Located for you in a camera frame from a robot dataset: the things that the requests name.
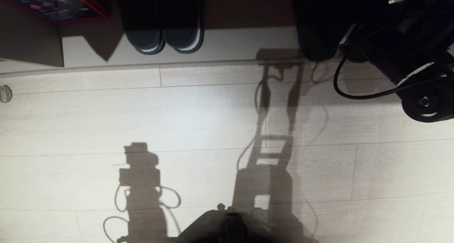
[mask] pair of slippers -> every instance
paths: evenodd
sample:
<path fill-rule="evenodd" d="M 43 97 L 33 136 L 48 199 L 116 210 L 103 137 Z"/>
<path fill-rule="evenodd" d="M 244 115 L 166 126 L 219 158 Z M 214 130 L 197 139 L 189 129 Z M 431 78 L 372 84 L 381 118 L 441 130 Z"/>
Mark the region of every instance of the pair of slippers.
<path fill-rule="evenodd" d="M 204 0 L 116 0 L 129 42 L 146 55 L 165 44 L 177 52 L 196 52 L 203 43 Z"/>

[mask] wooden floor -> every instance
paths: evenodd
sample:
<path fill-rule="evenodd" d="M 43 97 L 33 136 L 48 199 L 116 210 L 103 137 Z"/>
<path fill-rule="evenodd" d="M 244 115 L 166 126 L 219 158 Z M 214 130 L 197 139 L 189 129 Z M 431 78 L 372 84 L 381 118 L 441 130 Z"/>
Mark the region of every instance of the wooden floor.
<path fill-rule="evenodd" d="M 0 243 L 108 243 L 104 222 L 115 242 L 188 241 L 218 227 L 219 204 L 276 242 L 452 243 L 454 120 L 415 122 L 395 95 L 344 99 L 336 66 L 0 78 L 13 90 L 0 104 Z M 370 65 L 343 71 L 350 94 L 392 88 Z"/>

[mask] floor seam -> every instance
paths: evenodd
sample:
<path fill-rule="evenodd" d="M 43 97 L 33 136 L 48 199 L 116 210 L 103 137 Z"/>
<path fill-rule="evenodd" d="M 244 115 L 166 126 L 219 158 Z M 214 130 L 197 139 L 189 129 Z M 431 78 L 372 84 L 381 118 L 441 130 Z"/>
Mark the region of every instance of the floor seam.
<path fill-rule="evenodd" d="M 342 81 L 363 81 L 363 80 L 386 80 L 384 78 L 367 78 L 367 79 L 346 79 L 346 80 L 339 80 Z M 303 80 L 301 83 L 311 83 L 311 80 Z M 279 83 L 268 83 L 268 84 L 285 84 L 285 83 L 295 83 L 295 81 L 283 81 Z M 247 85 L 253 84 L 256 85 L 258 83 L 222 83 L 222 84 L 200 84 L 200 85 L 174 85 L 174 86 L 157 86 L 157 87 L 131 87 L 131 88 L 100 88 L 100 89 L 81 89 L 81 90 L 62 90 L 62 91 L 43 91 L 43 92 L 30 92 L 30 93 L 18 93 L 15 94 L 16 96 L 19 95 L 32 95 L 32 94 L 47 94 L 47 93 L 64 93 L 64 92 L 83 92 L 83 91 L 103 91 L 103 90 L 126 90 L 126 89 L 152 89 L 152 88 L 178 88 L 178 87 L 202 87 L 202 86 L 227 86 L 227 85 Z"/>
<path fill-rule="evenodd" d="M 161 84 L 161 88 L 162 88 L 161 65 L 157 65 L 157 66 L 159 68 L 159 83 Z"/>
<path fill-rule="evenodd" d="M 311 145 L 292 145 L 292 147 L 313 147 L 313 146 L 339 146 L 339 145 L 366 145 L 366 144 L 385 144 L 385 143 L 414 143 L 414 142 L 426 142 L 426 141 L 445 141 L 454 140 L 454 138 L 442 138 L 442 139 L 427 139 L 427 140 L 411 140 L 411 141 L 395 141 L 395 142 L 374 142 L 374 143 L 334 143 L 334 144 L 311 144 Z M 282 148 L 286 146 L 267 146 L 265 148 Z M 244 150 L 244 147 L 238 148 L 218 148 L 218 149 L 188 149 L 188 150 L 172 150 L 172 151 L 154 151 L 153 153 L 171 153 L 180 151 L 221 151 L 221 150 Z M 71 155 L 105 155 L 105 154 L 124 154 L 124 153 L 90 153 L 90 154 L 28 154 L 28 155 L 0 155 L 0 157 L 34 157 L 34 156 L 71 156 Z"/>
<path fill-rule="evenodd" d="M 82 231 L 81 231 L 81 224 L 79 223 L 79 217 L 77 215 L 77 211 L 75 210 L 74 213 L 76 214 L 77 226 L 79 228 L 79 233 L 81 234 L 81 241 L 82 241 L 82 243 L 84 243 L 84 238 L 82 237 Z"/>
<path fill-rule="evenodd" d="M 358 144 L 356 144 L 356 151 L 355 151 L 355 162 L 353 164 L 353 179 L 351 181 L 351 194 L 350 200 L 353 200 L 353 190 L 355 188 L 355 175 L 356 175 L 356 161 L 358 159 Z"/>
<path fill-rule="evenodd" d="M 424 217 L 425 217 L 425 214 L 426 214 L 427 203 L 428 203 L 428 195 L 426 196 L 426 201 L 425 201 L 425 205 L 424 205 L 423 215 L 422 215 L 422 217 L 421 217 L 420 226 L 419 226 L 419 228 L 418 228 L 418 234 L 416 235 L 416 240 L 417 240 L 417 241 L 420 240 L 420 233 L 421 233 L 421 228 L 423 227 L 423 221 L 424 221 Z"/>
<path fill-rule="evenodd" d="M 426 196 L 428 198 L 429 195 L 436 195 L 436 194 L 443 194 L 443 193 L 454 193 L 454 191 L 447 191 L 447 192 L 440 192 L 440 193 L 427 193 L 427 194 L 417 194 L 417 195 L 409 195 L 409 196 L 397 196 L 397 197 L 387 197 L 387 198 L 365 198 L 365 199 L 344 199 L 344 200 L 329 200 L 329 201 L 298 201 L 298 202 L 291 202 L 291 203 L 274 203 L 270 205 L 288 205 L 288 204 L 305 204 L 307 202 L 311 204 L 316 203 L 334 203 L 334 202 L 352 202 L 352 201 L 366 201 L 366 200 L 386 200 L 386 199 L 395 199 L 395 198 L 411 198 L 411 197 L 421 197 Z M 194 209 L 194 208 L 212 208 L 215 209 L 216 205 L 210 206 L 193 206 L 193 207 L 178 207 L 178 209 Z M 62 212 L 107 212 L 117 211 L 116 209 L 95 209 L 95 210 L 59 210 L 59 209 L 3 209 L 3 210 L 17 210 L 17 211 L 62 211 Z M 134 209 L 134 210 L 154 210 L 154 209 Z"/>

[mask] colorful box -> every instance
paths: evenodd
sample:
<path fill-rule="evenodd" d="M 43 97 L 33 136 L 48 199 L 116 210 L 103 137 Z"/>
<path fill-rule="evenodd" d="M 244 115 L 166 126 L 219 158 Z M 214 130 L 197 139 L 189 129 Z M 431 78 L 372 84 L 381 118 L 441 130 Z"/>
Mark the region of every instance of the colorful box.
<path fill-rule="evenodd" d="M 104 0 L 9 0 L 55 23 L 107 18 Z"/>

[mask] black cable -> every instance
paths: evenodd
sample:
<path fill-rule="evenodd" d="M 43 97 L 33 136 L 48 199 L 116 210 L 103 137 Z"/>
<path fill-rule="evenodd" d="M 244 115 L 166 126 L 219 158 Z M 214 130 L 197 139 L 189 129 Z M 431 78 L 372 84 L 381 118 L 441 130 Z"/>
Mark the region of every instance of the black cable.
<path fill-rule="evenodd" d="M 394 24 L 391 24 L 391 25 L 388 25 L 384 28 L 380 28 L 379 30 L 373 32 L 372 34 L 370 34 L 369 36 L 366 36 L 364 39 L 362 39 L 358 44 L 356 44 L 355 46 L 353 46 L 344 56 L 344 58 L 341 60 L 341 62 L 339 63 L 338 67 L 337 67 L 337 70 L 336 70 L 336 73 L 334 74 L 334 90 L 340 95 L 340 96 L 343 96 L 344 98 L 348 98 L 348 99 L 356 99 L 356 100 L 365 100 L 365 99 L 375 99 L 375 98 L 379 98 L 381 96 L 387 96 L 387 95 L 390 95 L 390 94 L 394 94 L 398 91 L 402 91 L 404 89 L 407 89 L 407 88 L 412 88 L 414 86 L 418 86 L 418 85 L 421 85 L 421 84 L 425 84 L 425 83 L 431 83 L 431 82 L 444 82 L 444 81 L 453 81 L 454 78 L 448 78 L 448 77 L 439 77 L 439 78 L 432 78 L 432 79 L 428 79 L 428 80 L 424 80 L 424 81 L 420 81 L 418 83 L 413 83 L 413 84 L 410 84 L 410 85 L 405 85 L 405 86 L 400 86 L 400 87 L 397 87 L 397 88 L 393 88 L 393 89 L 390 89 L 390 90 L 387 90 L 387 91 L 382 91 L 382 92 L 379 92 L 379 93 L 375 93 L 375 94 L 370 94 L 370 95 L 363 95 L 363 96 L 353 96 L 353 95 L 350 95 L 350 94 L 347 94 L 347 93 L 344 93 L 343 91 L 341 91 L 339 89 L 339 86 L 337 84 L 337 80 L 339 78 L 339 73 L 341 72 L 341 69 L 342 69 L 342 66 L 344 65 L 345 61 L 347 60 L 347 57 L 348 55 L 350 54 L 350 52 L 357 48 L 360 44 L 362 44 L 364 41 L 366 41 L 367 39 L 369 39 L 370 37 L 374 36 L 375 34 L 381 32 L 382 30 L 386 29 L 386 28 L 389 28 L 390 26 L 392 26 Z"/>

